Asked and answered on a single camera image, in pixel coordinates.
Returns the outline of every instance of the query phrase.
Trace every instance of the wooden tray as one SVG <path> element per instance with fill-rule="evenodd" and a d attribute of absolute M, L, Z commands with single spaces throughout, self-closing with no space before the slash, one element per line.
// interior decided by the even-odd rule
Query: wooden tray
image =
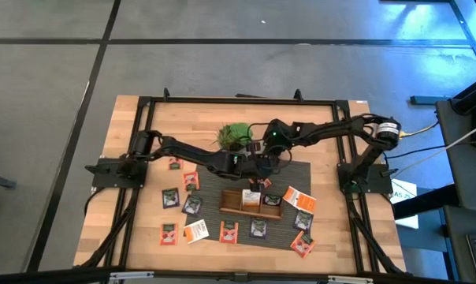
<path fill-rule="evenodd" d="M 224 213 L 249 215 L 265 219 L 282 219 L 283 203 L 280 206 L 265 205 L 262 203 L 263 197 L 264 195 L 261 195 L 259 206 L 244 207 L 241 202 L 241 189 L 224 189 L 221 193 L 219 210 Z"/>

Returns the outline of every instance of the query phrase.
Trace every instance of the green plant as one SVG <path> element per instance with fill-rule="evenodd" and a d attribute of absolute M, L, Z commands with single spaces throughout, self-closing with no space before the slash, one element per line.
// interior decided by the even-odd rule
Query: green plant
<path fill-rule="evenodd" d="M 221 149 L 239 151 L 245 147 L 252 134 L 252 130 L 248 128 L 247 123 L 232 123 L 224 125 L 218 130 L 217 142 Z"/>

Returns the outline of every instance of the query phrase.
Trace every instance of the black metal frame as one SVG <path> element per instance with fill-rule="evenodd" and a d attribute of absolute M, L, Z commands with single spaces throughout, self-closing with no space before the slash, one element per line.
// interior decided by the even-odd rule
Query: black metal frame
<path fill-rule="evenodd" d="M 65 186 L 66 178 L 68 177 L 69 168 L 73 160 L 73 155 L 76 150 L 77 141 L 80 136 L 80 131 L 84 124 L 84 119 L 86 117 L 87 109 L 91 101 L 95 84 L 99 75 L 99 71 L 102 65 L 103 58 L 106 53 L 106 48 L 109 45 L 163 45 L 163 44 L 220 44 L 220 45 L 233 45 L 233 44 L 284 44 L 284 45 L 295 45 L 295 44 L 310 44 L 310 45 L 341 45 L 341 46 L 383 46 L 383 47 L 458 47 L 458 48 L 470 48 L 473 50 L 476 56 L 476 41 L 470 33 L 469 28 L 467 27 L 466 21 L 463 18 L 459 8 L 457 7 L 455 0 L 399 0 L 399 1 L 409 1 L 409 2 L 443 2 L 449 3 L 452 7 L 454 14 L 456 15 L 457 20 L 459 21 L 461 28 L 464 31 L 466 39 L 111 39 L 110 35 L 117 17 L 119 7 L 121 5 L 121 0 L 114 0 L 112 9 L 110 11 L 109 20 L 106 24 L 103 37 L 100 38 L 0 38 L 0 44 L 35 44 L 35 45 L 99 45 L 98 52 L 96 54 L 95 62 L 91 69 L 91 74 L 89 76 L 89 83 L 86 87 L 84 97 L 80 108 L 76 114 L 76 120 L 74 121 L 69 139 L 65 146 L 63 156 L 58 165 L 57 174 L 54 177 L 50 189 L 50 199 L 47 207 L 44 210 L 43 220 L 41 222 L 40 228 L 37 230 L 35 236 L 35 241 L 30 250 L 30 255 L 25 260 L 25 265 L 27 271 L 37 271 L 39 269 L 40 261 L 43 257 L 43 251 L 48 240 L 50 229 L 52 227 L 59 202 L 61 200 L 62 192 Z M 418 99 L 421 97 L 412 97 L 412 102 L 420 103 Z M 165 91 L 163 98 L 156 98 L 154 102 L 167 101 L 174 103 L 186 103 L 194 102 L 195 98 L 182 98 L 182 97 L 169 97 L 167 90 Z M 252 99 L 250 96 L 242 96 L 240 98 L 240 103 L 255 103 L 255 104 L 305 104 L 305 105 L 319 105 L 323 103 L 328 103 L 331 105 L 333 110 L 337 110 L 337 104 L 334 104 L 334 101 L 314 101 L 314 100 L 303 100 L 302 96 L 294 99 Z M 229 103 L 226 99 L 206 99 L 206 103 Z M 333 112 L 333 118 L 338 119 L 337 111 Z M 343 149 L 342 139 L 337 139 L 338 147 Z M 355 146 L 355 141 L 353 137 L 349 138 L 349 143 Z M 344 153 L 339 152 L 340 161 L 345 160 Z M 352 157 L 355 156 L 355 152 L 351 150 Z M 125 193 L 127 189 L 120 189 L 119 192 L 119 202 L 116 207 L 116 215 L 114 216 L 114 221 L 117 221 L 119 216 L 118 212 L 121 212 L 124 207 Z M 366 197 L 364 194 L 359 196 L 359 203 L 361 208 L 364 210 L 363 221 L 369 226 L 369 216 L 367 214 L 367 205 Z M 362 255 L 359 247 L 359 239 L 355 225 L 352 223 L 351 234 L 353 245 L 355 248 L 355 258 L 362 260 Z M 371 257 L 371 266 L 375 270 L 375 261 L 373 260 L 373 253 L 370 254 Z M 106 255 L 106 262 L 111 261 L 111 252 L 108 252 Z M 358 271 L 362 269 L 361 264 L 357 263 Z"/>
<path fill-rule="evenodd" d="M 411 217 L 426 211 L 442 208 L 445 205 L 459 206 L 459 197 L 455 184 L 434 189 L 420 197 L 403 200 L 393 205 L 396 220 Z"/>
<path fill-rule="evenodd" d="M 411 275 L 394 275 L 384 274 L 379 272 L 364 271 L 357 275 L 313 275 L 301 274 L 294 275 L 290 273 L 231 273 L 231 272 L 213 272 L 201 271 L 197 275 L 190 271 L 139 271 L 139 270 L 125 270 L 123 267 L 79 267 L 74 269 L 59 270 L 59 271 L 40 271 L 17 273 L 11 275 L 0 275 L 0 283 L 3 284 L 30 284 L 30 283 L 90 283 L 90 282 L 106 282 L 108 280 L 117 279 L 116 273 L 121 272 L 143 272 L 146 278 L 212 278 L 216 280 L 230 280 L 235 282 L 249 282 L 249 281 L 318 281 L 318 283 L 336 282 L 351 282 L 351 278 L 370 279 L 361 281 L 363 283 L 374 284 L 450 284 L 454 283 L 450 280 L 437 280 L 431 278 L 414 277 Z"/>
<path fill-rule="evenodd" d="M 249 97 L 241 97 L 241 96 L 236 98 L 205 98 L 205 97 L 172 97 L 170 96 L 168 89 L 165 88 L 163 97 L 144 97 L 144 96 L 139 97 L 138 106 L 136 108 L 135 121 L 132 126 L 132 134 L 130 136 L 129 147 L 131 147 L 133 137 L 139 129 L 139 124 L 140 124 L 140 119 L 143 113 L 143 108 L 147 104 L 148 104 L 149 110 L 147 113 L 147 122 L 146 122 L 145 130 L 151 129 L 156 103 L 226 103 L 226 104 L 232 103 L 232 104 L 296 105 L 296 106 L 310 105 L 310 106 L 331 107 L 334 121 L 340 120 L 338 115 L 339 110 L 342 110 L 344 113 L 343 119 L 350 119 L 350 110 L 349 110 L 348 101 L 303 99 L 301 92 L 299 91 L 296 91 L 293 99 L 264 99 L 264 98 L 249 98 Z M 357 156 L 357 148 L 355 146 L 354 137 L 349 137 L 349 146 L 351 150 L 351 157 L 352 159 L 354 159 Z M 338 147 L 338 155 L 340 157 L 340 163 L 345 163 L 346 157 L 345 157 L 345 150 L 343 146 L 342 137 L 337 137 L 337 147 Z M 119 193 L 118 193 L 119 197 L 117 198 L 116 209 L 113 214 L 114 218 L 113 218 L 112 226 L 117 223 L 118 216 L 121 214 L 122 208 L 124 207 L 125 190 L 127 189 L 119 189 Z M 353 200 L 351 193 L 346 193 L 345 196 L 346 196 L 346 200 Z M 134 204 L 132 207 L 133 208 L 132 217 L 128 220 L 127 225 L 125 227 L 125 234 L 124 234 L 124 239 L 123 239 L 123 243 L 121 247 L 120 259 L 119 259 L 120 267 L 126 266 L 129 242 L 132 236 L 132 225 L 134 222 L 134 214 L 135 214 L 137 201 L 138 201 L 137 198 L 133 200 Z M 359 202 L 361 205 L 361 214 L 363 215 L 365 226 L 369 231 L 371 231 L 369 212 L 368 212 L 366 197 L 364 193 L 359 194 Z M 348 219 L 349 219 L 349 226 L 351 231 L 352 245 L 354 249 L 355 267 L 357 272 L 360 273 L 364 271 L 363 256 L 362 256 L 362 252 L 359 245 L 358 230 L 356 225 L 351 220 L 351 212 L 349 209 L 348 209 Z M 113 251 L 114 251 L 114 246 L 112 245 L 109 248 L 109 250 L 106 252 L 105 265 L 111 264 Z M 371 269 L 373 272 L 377 272 L 379 271 L 377 257 L 374 255 L 371 249 L 369 249 L 369 252 L 370 252 Z M 190 273 L 189 275 L 200 276 L 201 274 L 199 272 L 194 272 L 194 273 Z M 311 279 L 313 280 L 321 280 L 327 277 L 327 275 L 316 275 L 316 274 L 313 274 L 312 276 L 313 278 Z M 299 279 L 307 279 L 306 277 L 307 277 L 306 275 L 300 275 Z"/>

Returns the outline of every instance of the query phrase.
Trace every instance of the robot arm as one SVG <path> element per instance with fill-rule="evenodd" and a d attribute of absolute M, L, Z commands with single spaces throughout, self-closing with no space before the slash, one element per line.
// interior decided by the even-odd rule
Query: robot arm
<path fill-rule="evenodd" d="M 378 125 L 373 136 L 364 128 Z M 238 180 L 240 178 L 267 178 L 278 166 L 278 156 L 290 151 L 294 146 L 310 146 L 320 140 L 356 135 L 365 140 L 370 147 L 365 151 L 367 158 L 363 162 L 370 165 L 385 150 L 391 150 L 399 140 L 400 124 L 392 118 L 374 114 L 364 114 L 348 121 L 335 121 L 316 125 L 294 122 L 286 125 L 273 119 L 264 132 L 264 151 L 262 154 L 245 155 L 232 151 L 206 151 L 180 142 L 171 136 L 163 136 L 158 131 L 141 131 L 135 138 L 132 153 L 134 159 L 154 161 L 163 156 L 173 156 L 206 167 L 211 173 L 222 178 Z M 154 138 L 158 138 L 160 148 L 150 153 Z"/>

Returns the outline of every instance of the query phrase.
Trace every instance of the wooden tabletop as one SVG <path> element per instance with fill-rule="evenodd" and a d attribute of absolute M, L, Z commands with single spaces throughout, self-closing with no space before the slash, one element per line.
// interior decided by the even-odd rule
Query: wooden tabletop
<path fill-rule="evenodd" d="M 103 155 L 118 157 L 128 148 L 138 96 L 119 95 L 112 113 Z M 350 101 L 351 115 L 368 113 L 365 101 Z M 282 106 L 253 104 L 156 103 L 152 129 L 164 135 L 210 151 L 218 150 L 215 132 L 232 122 L 269 122 L 279 118 L 287 124 L 306 121 L 317 124 L 332 121 L 328 106 Z M 262 136 L 265 126 L 254 126 L 254 138 Z M 356 138 L 362 152 L 366 143 Z M 350 158 L 348 140 L 344 138 Z M 168 170 L 168 158 L 150 163 L 147 180 L 140 191 L 127 268 L 178 271 L 249 271 L 284 273 L 354 274 L 355 260 L 351 243 L 347 208 L 339 190 L 336 166 L 339 162 L 336 139 L 292 149 L 293 160 L 311 164 L 311 193 L 317 199 L 311 236 L 316 240 L 312 253 L 305 259 L 292 250 L 263 248 L 252 245 L 228 245 L 201 240 L 187 244 L 179 230 L 176 246 L 159 245 L 159 228 L 163 223 L 184 226 L 186 215 L 180 207 L 163 209 L 161 191 L 182 189 L 182 172 L 195 170 L 184 163 L 183 170 Z M 187 194 L 180 190 L 180 199 Z M 118 189 L 105 189 L 89 204 L 84 220 L 75 264 L 83 263 L 109 233 Z M 378 194 L 367 194 L 373 234 L 394 264 L 405 269 L 392 209 Z M 366 242 L 360 236 L 364 267 L 370 270 Z M 121 241 L 116 244 L 113 264 L 118 263 Z"/>

